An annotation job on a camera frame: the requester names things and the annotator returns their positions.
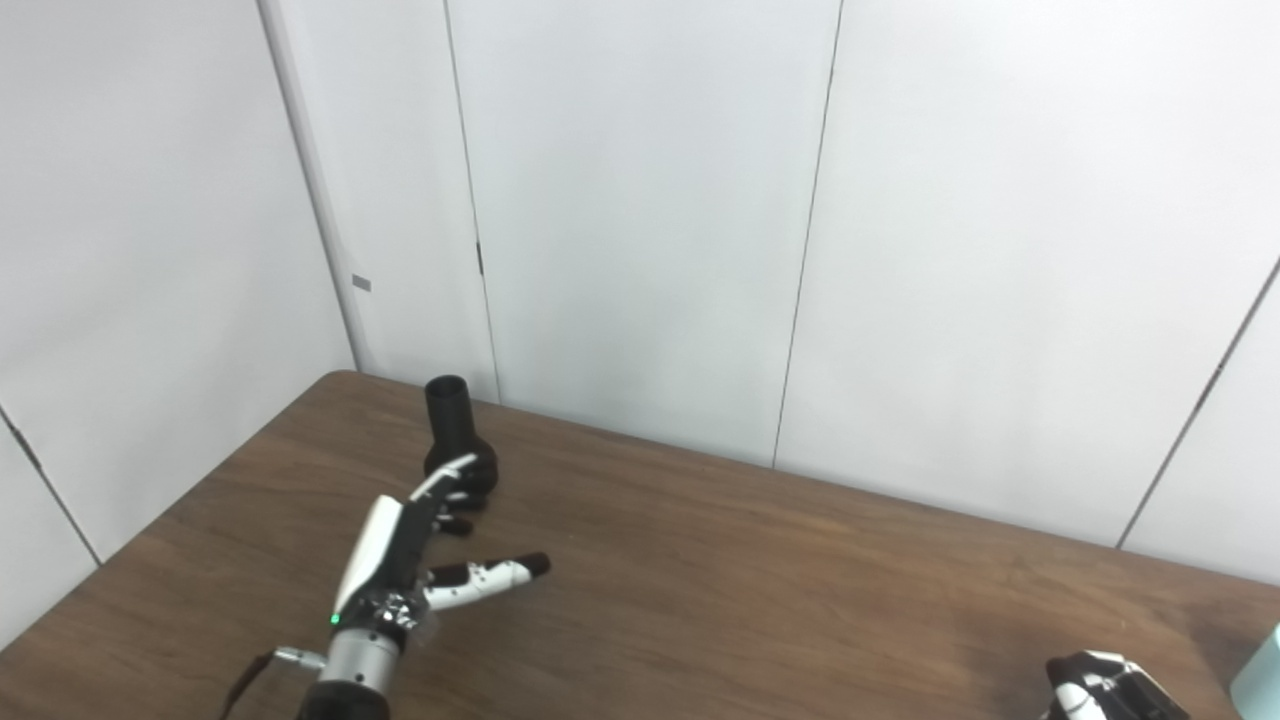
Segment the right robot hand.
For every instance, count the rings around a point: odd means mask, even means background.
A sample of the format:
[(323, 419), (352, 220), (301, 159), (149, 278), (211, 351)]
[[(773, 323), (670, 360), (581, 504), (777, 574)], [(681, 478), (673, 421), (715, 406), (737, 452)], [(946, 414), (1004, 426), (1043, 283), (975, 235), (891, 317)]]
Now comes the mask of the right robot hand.
[(1119, 653), (1079, 651), (1050, 659), (1053, 691), (1043, 719), (1189, 719), (1140, 665)]

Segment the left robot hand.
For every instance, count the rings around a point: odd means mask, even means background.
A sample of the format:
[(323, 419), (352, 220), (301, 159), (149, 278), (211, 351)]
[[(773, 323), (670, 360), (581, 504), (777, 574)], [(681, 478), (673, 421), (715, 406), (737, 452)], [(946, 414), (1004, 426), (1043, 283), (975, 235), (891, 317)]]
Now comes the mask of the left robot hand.
[(456, 487), (479, 461), (463, 454), (426, 474), (399, 501), (380, 496), (366, 516), (330, 614), (332, 633), (371, 630), (403, 644), (429, 615), (512, 591), (550, 571), (545, 553), (422, 568), (428, 542), (445, 529)]

